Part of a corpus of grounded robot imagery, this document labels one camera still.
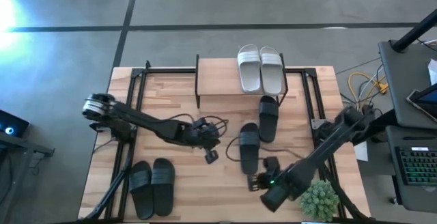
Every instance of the wooden table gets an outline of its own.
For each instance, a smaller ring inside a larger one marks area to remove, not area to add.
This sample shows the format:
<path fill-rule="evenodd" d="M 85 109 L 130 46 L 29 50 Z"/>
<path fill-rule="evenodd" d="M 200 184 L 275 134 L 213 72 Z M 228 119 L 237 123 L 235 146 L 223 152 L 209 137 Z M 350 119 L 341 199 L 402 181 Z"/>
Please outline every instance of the wooden table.
<path fill-rule="evenodd" d="M 333 119 L 343 105 L 333 67 L 316 67 L 325 113 Z M 125 102 L 132 68 L 115 68 L 111 77 L 109 93 L 117 100 Z M 263 145 L 268 148 L 287 148 L 301 156 L 313 151 L 313 142 L 307 117 L 305 95 L 301 76 L 287 74 L 288 94 L 279 109 L 279 123 L 274 143 Z M 171 145 L 163 142 L 154 133 L 139 129 L 134 163 L 146 160 L 153 165 L 156 158 L 168 158 L 176 170 L 175 201 L 173 212 L 167 217 L 153 216 L 148 221 L 165 222 L 291 222 L 310 221 L 302 214 L 299 201 L 285 201 L 272 213 L 263 206 L 259 196 L 264 191 L 249 192 L 246 176 L 240 164 L 225 156 L 226 145 L 238 136 L 240 128 L 248 122 L 257 122 L 260 96 L 213 95 L 202 96 L 201 108 L 197 109 L 194 96 L 194 74 L 148 74 L 143 97 L 142 112 L 159 118 L 167 118 L 179 113 L 190 113 L 195 118 L 217 115 L 229 120 L 229 128 L 221 144 L 216 146 L 220 158 L 211 165 L 204 160 L 204 151 Z M 313 107 L 317 111 L 315 98 Z M 109 139 L 109 133 L 98 136 L 96 146 Z M 98 150 L 91 160 L 89 174 L 83 193 L 79 217 L 89 214 L 107 191 L 113 169 L 117 143 Z M 238 146 L 232 146 L 230 156 L 237 158 Z M 285 153 L 260 151 L 260 156 L 278 156 L 282 167 L 297 160 Z M 351 143 L 344 144 L 336 153 L 335 161 L 340 185 L 358 209 L 370 215 L 363 183 L 358 170 L 354 149 Z M 115 198 L 114 213 L 118 209 L 118 194 Z M 128 196 L 126 221 L 140 221 Z"/>

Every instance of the green succulent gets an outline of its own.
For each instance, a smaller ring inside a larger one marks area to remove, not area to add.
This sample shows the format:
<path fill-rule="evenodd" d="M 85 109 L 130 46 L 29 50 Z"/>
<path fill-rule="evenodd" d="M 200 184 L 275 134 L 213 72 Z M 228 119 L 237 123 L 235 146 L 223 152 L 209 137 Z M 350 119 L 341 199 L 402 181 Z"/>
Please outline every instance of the green succulent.
<path fill-rule="evenodd" d="M 339 202 L 330 182 L 323 180 L 313 183 L 300 198 L 303 213 L 317 221 L 332 221 Z"/>

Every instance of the slide sandal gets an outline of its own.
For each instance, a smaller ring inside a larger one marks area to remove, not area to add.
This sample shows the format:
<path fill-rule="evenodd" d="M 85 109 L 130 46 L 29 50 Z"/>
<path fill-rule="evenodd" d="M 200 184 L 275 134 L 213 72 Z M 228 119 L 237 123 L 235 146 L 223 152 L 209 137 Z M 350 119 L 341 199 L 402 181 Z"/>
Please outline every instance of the slide sandal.
<path fill-rule="evenodd" d="M 243 46 L 238 52 L 237 62 L 243 92 L 258 92 L 261 89 L 261 77 L 259 76 L 261 60 L 259 60 L 258 48 L 252 44 Z"/>
<path fill-rule="evenodd" d="M 278 124 L 277 101 L 270 96 L 262 96 L 259 102 L 259 138 L 263 142 L 273 142 Z"/>
<path fill-rule="evenodd" d="M 282 90 L 282 61 L 278 52 L 271 47 L 265 46 L 259 50 L 261 56 L 261 76 L 264 93 L 270 96 L 278 96 Z"/>
<path fill-rule="evenodd" d="M 135 211 L 141 220 L 153 216 L 153 188 L 150 185 L 152 170 L 145 161 L 137 162 L 129 174 L 129 191 L 134 200 Z"/>
<path fill-rule="evenodd" d="M 153 163 L 152 185 L 154 211 L 158 216 L 168 216 L 173 210 L 175 167 L 165 159 L 158 158 Z"/>
<path fill-rule="evenodd" d="M 238 136 L 240 142 L 241 170 L 247 175 L 258 171 L 259 135 L 258 125 L 253 122 L 245 124 Z"/>

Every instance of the concrete floor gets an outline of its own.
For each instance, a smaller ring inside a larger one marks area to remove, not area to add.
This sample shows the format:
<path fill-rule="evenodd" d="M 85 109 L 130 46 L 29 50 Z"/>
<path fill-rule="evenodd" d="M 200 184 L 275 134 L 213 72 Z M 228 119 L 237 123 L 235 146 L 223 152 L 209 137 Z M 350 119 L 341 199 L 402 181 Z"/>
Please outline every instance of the concrete floor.
<path fill-rule="evenodd" d="M 15 27 L 120 26 L 129 0 L 10 0 Z M 435 0 L 137 0 L 131 25 L 225 23 L 401 23 L 418 22 Z M 195 55 L 234 57 L 245 44 L 272 46 L 289 66 L 334 66 L 336 71 L 378 57 L 377 43 L 409 29 L 293 29 L 130 32 L 121 66 L 193 66 Z M 75 220 L 95 133 L 81 116 L 83 100 L 105 92 L 120 33 L 0 33 L 0 109 L 31 121 L 32 141 L 56 148 L 54 157 L 29 174 L 13 223 Z M 437 38 L 432 29 L 422 40 Z M 374 61 L 337 76 L 350 96 L 350 73 L 373 75 Z M 354 82 L 355 88 L 361 80 Z M 374 100 L 383 111 L 389 95 Z M 382 221 L 435 223 L 437 214 L 392 206 L 391 179 L 361 164 L 371 214 Z"/>

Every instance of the wooden platform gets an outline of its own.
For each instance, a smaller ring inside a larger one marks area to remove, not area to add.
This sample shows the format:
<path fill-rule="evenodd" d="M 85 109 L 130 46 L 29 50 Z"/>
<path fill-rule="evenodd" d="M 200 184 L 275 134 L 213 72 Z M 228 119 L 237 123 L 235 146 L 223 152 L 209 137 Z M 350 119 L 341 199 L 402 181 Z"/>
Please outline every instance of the wooden platform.
<path fill-rule="evenodd" d="M 131 68 L 116 68 L 111 79 L 109 93 L 122 102 L 126 101 L 130 71 Z M 332 67 L 317 67 L 317 72 L 326 116 L 328 119 L 333 119 L 343 108 L 334 70 Z M 264 146 L 288 148 L 301 156 L 306 156 L 313 150 L 313 143 L 301 76 L 287 74 L 287 79 L 289 92 L 279 109 L 279 126 L 275 142 Z M 228 160 L 225 156 L 226 145 L 238 135 L 240 128 L 247 122 L 257 122 L 259 96 L 204 96 L 201 108 L 197 109 L 194 86 L 194 74 L 149 74 L 142 112 L 159 118 L 171 117 L 179 113 L 190 113 L 195 118 L 217 115 L 223 119 L 228 119 L 229 129 L 221 139 L 221 144 L 216 147 L 220 158 L 212 165 L 207 165 L 203 158 L 203 150 L 171 145 L 160 140 L 154 133 L 139 129 L 134 163 L 146 160 L 153 165 L 156 158 L 164 157 L 173 162 L 176 170 L 173 212 L 167 217 L 153 216 L 148 221 L 310 221 L 302 214 L 299 201 L 286 200 L 275 213 L 267 210 L 259 200 L 263 191 L 249 192 L 246 176 L 242 174 L 240 164 Z M 316 111 L 315 98 L 312 100 Z M 96 145 L 106 142 L 109 136 L 109 133 L 99 135 Z M 115 142 L 110 143 L 94 154 L 79 217 L 89 214 L 107 191 L 111 180 L 116 147 Z M 231 147 L 230 155 L 238 157 L 237 146 Z M 278 156 L 282 167 L 297 160 L 296 157 L 285 152 L 267 153 L 260 151 L 260 156 Z M 343 145 L 335 153 L 335 160 L 343 189 L 358 209 L 369 216 L 369 207 L 352 144 Z M 116 197 L 114 213 L 117 213 L 118 210 L 119 195 Z M 126 205 L 125 220 L 140 221 L 135 214 L 130 195 Z"/>
<path fill-rule="evenodd" d="M 200 96 L 245 94 L 241 88 L 236 58 L 201 58 L 199 59 L 198 75 L 197 93 Z M 281 78 L 283 80 L 281 94 L 283 94 L 285 92 L 285 80 L 283 76 Z"/>

